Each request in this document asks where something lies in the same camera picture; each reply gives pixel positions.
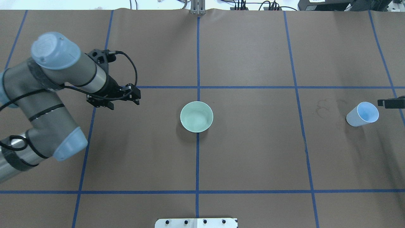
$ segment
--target robotic arm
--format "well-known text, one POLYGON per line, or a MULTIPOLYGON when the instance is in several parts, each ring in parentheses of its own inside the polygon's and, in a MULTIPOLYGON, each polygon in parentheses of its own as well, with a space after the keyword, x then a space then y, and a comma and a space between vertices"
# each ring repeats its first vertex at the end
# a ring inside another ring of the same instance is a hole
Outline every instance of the robotic arm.
POLYGON ((0 183, 37 166, 53 156, 63 161, 87 146, 87 139, 55 93, 63 88, 87 94, 94 107, 111 101, 133 101, 139 105, 141 92, 135 85, 121 87, 108 74, 108 63, 123 52, 95 49, 89 54, 64 35, 48 32, 31 47, 31 58, 0 73, 0 111, 21 108, 32 128, 0 141, 0 183))

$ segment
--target white label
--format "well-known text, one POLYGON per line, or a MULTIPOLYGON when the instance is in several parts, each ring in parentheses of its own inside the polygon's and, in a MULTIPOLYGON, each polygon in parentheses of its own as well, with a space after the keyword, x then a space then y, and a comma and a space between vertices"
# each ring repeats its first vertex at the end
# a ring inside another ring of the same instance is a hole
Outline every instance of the white label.
POLYGON ((315 10, 315 9, 316 9, 316 6, 307 6, 307 8, 305 10, 309 11, 309 10, 315 10))

